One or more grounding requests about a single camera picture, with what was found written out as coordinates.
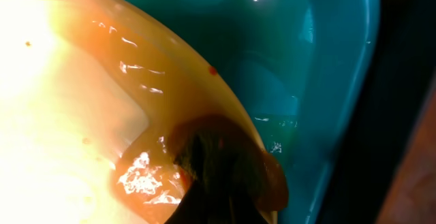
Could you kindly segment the yellow green sponge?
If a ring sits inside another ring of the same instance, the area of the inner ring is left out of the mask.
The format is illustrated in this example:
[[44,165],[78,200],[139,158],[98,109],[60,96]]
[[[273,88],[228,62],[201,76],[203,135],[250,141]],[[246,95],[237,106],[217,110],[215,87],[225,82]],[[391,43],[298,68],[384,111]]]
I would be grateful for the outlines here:
[[148,223],[276,223],[288,203],[279,162],[216,114],[175,126],[157,146],[141,136],[111,186]]

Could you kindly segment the yellow green plate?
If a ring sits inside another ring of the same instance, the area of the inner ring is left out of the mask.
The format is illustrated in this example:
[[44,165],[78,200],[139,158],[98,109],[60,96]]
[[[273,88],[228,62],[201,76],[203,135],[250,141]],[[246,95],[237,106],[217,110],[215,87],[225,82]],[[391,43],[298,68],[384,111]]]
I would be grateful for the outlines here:
[[1,222],[164,223],[190,178],[180,126],[264,146],[235,94],[124,0],[1,0]]

